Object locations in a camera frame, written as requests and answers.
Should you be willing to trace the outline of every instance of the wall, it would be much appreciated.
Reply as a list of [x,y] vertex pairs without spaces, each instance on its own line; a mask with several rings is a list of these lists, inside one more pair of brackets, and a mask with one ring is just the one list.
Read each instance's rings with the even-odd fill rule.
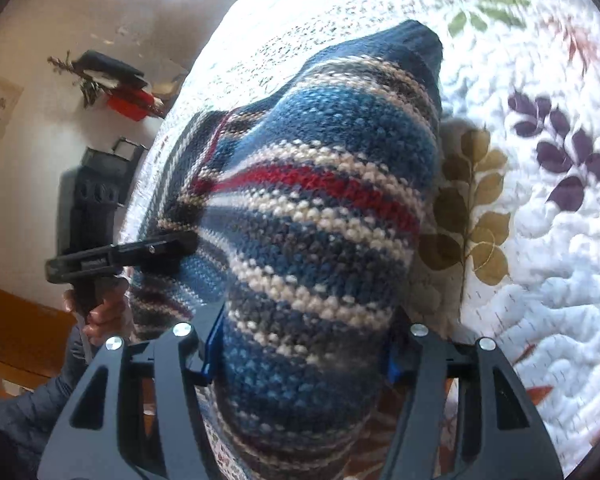
[[43,273],[55,254],[61,173],[87,145],[105,150],[120,135],[150,144],[161,122],[83,110],[74,78],[53,73],[47,56],[96,48],[170,78],[192,64],[232,1],[10,1],[0,16],[0,76],[24,92],[0,145],[0,288],[61,306],[64,287]]

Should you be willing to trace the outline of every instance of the bed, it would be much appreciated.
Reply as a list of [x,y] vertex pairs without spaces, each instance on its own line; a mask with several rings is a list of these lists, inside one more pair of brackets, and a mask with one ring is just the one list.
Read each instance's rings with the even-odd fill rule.
[[[408,315],[460,342],[493,337],[565,476],[590,478],[600,461],[600,11],[592,0],[239,0],[148,153],[121,241],[136,239],[195,111],[266,97],[328,44],[406,19],[442,40],[445,115]],[[439,472],[450,466],[455,433],[457,385],[448,390]],[[401,398],[385,389],[347,467],[351,479],[378,477]],[[208,430],[228,478],[250,478],[212,421]]]

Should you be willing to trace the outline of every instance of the knit fabric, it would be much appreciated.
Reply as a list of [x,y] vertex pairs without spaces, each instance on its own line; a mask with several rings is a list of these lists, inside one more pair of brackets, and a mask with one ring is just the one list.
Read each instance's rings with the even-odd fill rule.
[[171,152],[140,236],[200,243],[134,273],[136,333],[225,302],[212,398],[256,478],[338,478],[376,402],[437,169],[441,61],[413,21],[330,46],[269,98],[196,115]]

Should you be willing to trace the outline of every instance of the purple leaf print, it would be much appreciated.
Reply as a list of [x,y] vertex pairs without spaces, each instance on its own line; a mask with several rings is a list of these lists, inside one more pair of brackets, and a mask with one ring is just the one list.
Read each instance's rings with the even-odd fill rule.
[[600,152],[591,153],[584,163],[589,173],[593,173],[600,182]]
[[513,126],[520,137],[535,137],[542,131],[542,126],[536,120],[525,120]]
[[531,102],[531,99],[517,90],[509,96],[509,108],[519,114],[536,116],[536,106]]
[[571,127],[569,126],[567,117],[560,111],[560,108],[556,108],[549,113],[549,120],[551,121],[551,126],[554,127],[555,133],[562,138],[567,136]]
[[551,99],[548,97],[536,97],[536,108],[538,109],[538,119],[544,121],[544,118],[551,111]]
[[571,157],[562,148],[542,140],[538,142],[538,164],[552,173],[567,173],[573,165]]
[[573,149],[576,152],[576,163],[582,164],[586,158],[593,153],[593,140],[581,128],[571,137]]
[[561,211],[577,211],[583,200],[582,181],[577,176],[568,176],[560,181],[546,201],[555,202]]

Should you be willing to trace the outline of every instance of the metal bolt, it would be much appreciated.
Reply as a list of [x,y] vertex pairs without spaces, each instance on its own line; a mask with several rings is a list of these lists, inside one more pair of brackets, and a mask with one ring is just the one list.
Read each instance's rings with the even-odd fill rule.
[[104,343],[104,346],[107,350],[117,350],[122,346],[122,338],[117,335],[110,337],[107,339],[106,343]]
[[189,323],[178,323],[173,327],[173,333],[178,337],[184,337],[191,333],[191,325]]
[[416,323],[411,325],[411,333],[416,337],[424,337],[429,333],[429,329],[420,323]]
[[480,348],[486,350],[487,352],[496,349],[496,342],[490,337],[481,338],[480,341],[478,341],[478,345],[480,346]]

